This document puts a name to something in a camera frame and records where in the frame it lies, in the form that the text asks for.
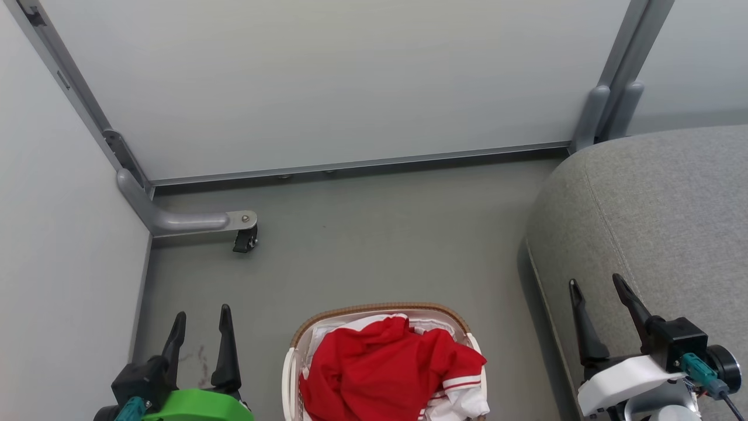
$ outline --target teal connector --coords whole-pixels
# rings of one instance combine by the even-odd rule
[[[145,402],[142,398],[130,398],[114,421],[141,421],[145,415],[145,409]]]
[[[711,398],[720,400],[721,392],[729,393],[727,384],[717,378],[717,372],[696,354],[692,352],[684,354],[681,357],[681,369],[696,385],[704,387]]]

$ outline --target sofa seam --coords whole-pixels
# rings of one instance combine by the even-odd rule
[[[592,197],[592,201],[595,203],[595,206],[597,207],[597,215],[600,221],[603,224],[603,227],[605,227],[605,230],[608,232],[608,243],[610,243],[610,246],[613,248],[613,252],[616,254],[616,259],[618,262],[623,266],[623,270],[626,271],[626,276],[631,280],[631,283],[634,284],[634,288],[637,290],[637,295],[639,297],[642,296],[641,290],[639,290],[639,285],[637,284],[637,280],[634,276],[634,273],[631,271],[631,266],[628,264],[628,260],[626,259],[625,254],[621,250],[621,244],[616,236],[616,233],[613,231],[613,228],[610,226],[610,222],[607,219],[607,215],[605,214],[605,211],[602,208],[602,205],[600,201],[598,200],[597,195],[595,194],[595,190],[592,188],[592,183],[589,181],[589,172],[587,171],[587,162],[589,160],[589,153],[584,157],[583,165],[582,165],[582,171],[584,173],[584,181],[587,185],[587,189],[589,191],[589,194]]]

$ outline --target laundry basket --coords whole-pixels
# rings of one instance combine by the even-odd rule
[[[382,303],[347,307],[319,313],[310,318],[296,331],[291,348],[283,362],[281,392],[283,415],[286,421],[303,421],[304,402],[298,389],[298,377],[304,365],[310,362],[316,349],[312,349],[312,334],[315,329],[333,330],[335,327],[372,315],[402,313],[408,316],[411,325],[440,327],[452,333],[455,342],[466,345],[480,353],[475,339],[465,320],[445,306],[434,303]],[[480,388],[486,394],[485,369],[480,372]]]

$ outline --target white wall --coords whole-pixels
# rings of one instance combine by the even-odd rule
[[[40,0],[149,179],[571,138],[618,0]]]
[[[149,233],[4,4],[0,175],[0,420],[91,420],[129,358]]]
[[[748,123],[748,2],[677,0],[639,79],[628,134]]]

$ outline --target gray sofa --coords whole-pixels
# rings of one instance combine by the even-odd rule
[[[582,381],[568,281],[612,355],[640,345],[611,276],[653,314],[689,318],[748,365],[748,126],[675,130],[584,149],[539,194],[527,247],[570,385]],[[748,387],[733,395],[748,412]],[[704,420],[734,420],[699,400]]]

